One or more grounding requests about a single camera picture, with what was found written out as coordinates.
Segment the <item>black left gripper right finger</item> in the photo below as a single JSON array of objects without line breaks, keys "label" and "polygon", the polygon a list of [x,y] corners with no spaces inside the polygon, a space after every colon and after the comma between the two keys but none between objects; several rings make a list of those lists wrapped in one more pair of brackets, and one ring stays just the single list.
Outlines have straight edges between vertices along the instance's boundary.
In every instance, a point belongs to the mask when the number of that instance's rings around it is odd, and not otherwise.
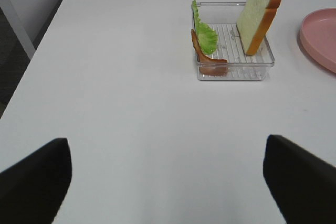
[{"label": "black left gripper right finger", "polygon": [[281,135],[270,135],[263,176],[286,223],[335,223],[334,166]]}]

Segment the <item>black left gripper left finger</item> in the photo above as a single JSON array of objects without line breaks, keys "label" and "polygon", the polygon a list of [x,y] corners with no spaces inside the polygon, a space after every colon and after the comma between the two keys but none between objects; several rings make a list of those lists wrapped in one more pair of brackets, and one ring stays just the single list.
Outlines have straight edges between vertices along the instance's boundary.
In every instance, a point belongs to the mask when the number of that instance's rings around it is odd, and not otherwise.
[{"label": "black left gripper left finger", "polygon": [[1,223],[52,223],[72,179],[66,138],[56,138],[1,172]]}]

